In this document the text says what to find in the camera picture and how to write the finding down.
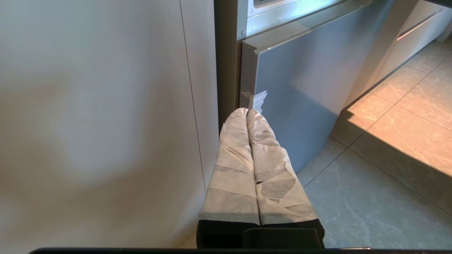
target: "marble tile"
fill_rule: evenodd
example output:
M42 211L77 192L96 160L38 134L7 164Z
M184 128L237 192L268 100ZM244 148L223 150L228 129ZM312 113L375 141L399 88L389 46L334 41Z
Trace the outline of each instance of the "marble tile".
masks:
M371 93L389 102L397 103L406 93L417 85L427 73L408 66L402 66L391 76L375 87Z
M351 145L353 141L388 111L392 105L392 103L368 93L339 114L330 137L344 146Z
M452 132L394 106L350 149L452 214Z
M428 75L397 106L452 131L451 82Z
M452 249L452 216L347 149L305 188L326 248Z
M452 53L452 49L442 47L438 43L433 42L421 49L406 65L425 73L433 71L433 69Z
M336 140L329 138L325 148L311 161L308 162L300 171L297 172L298 180L305 187L314 177L324 170L341 152L345 146Z
M452 55L436 67L431 75L452 82Z

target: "cabinet door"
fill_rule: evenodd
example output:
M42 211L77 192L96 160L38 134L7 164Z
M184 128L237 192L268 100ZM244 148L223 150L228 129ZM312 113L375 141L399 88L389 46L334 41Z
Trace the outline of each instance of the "cabinet door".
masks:
M295 171L326 143L391 4L346 1L243 41L240 105L262 109Z

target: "white cabinet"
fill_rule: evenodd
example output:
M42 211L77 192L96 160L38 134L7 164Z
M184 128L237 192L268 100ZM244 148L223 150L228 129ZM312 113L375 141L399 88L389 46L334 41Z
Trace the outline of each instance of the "white cabinet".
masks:
M423 0L419 1L400 30L376 82L438 37L449 25L451 19L451 9Z

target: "white cabinet drawer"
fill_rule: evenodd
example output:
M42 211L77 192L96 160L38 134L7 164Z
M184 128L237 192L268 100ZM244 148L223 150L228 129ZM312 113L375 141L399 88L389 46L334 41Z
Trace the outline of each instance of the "white cabinet drawer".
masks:
M400 33L403 33L408 29L412 28L417 23L426 19L428 16L439 11L441 8L443 8L443 6L430 3L424 0L420 0L414 7L408 19L405 21L405 24L403 25L402 29L400 29Z

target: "wall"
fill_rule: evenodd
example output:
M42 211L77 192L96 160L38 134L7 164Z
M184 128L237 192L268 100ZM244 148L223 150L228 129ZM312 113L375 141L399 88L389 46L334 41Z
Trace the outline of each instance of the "wall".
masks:
M180 2L1 1L0 34L0 252L174 245L213 103L192 99Z

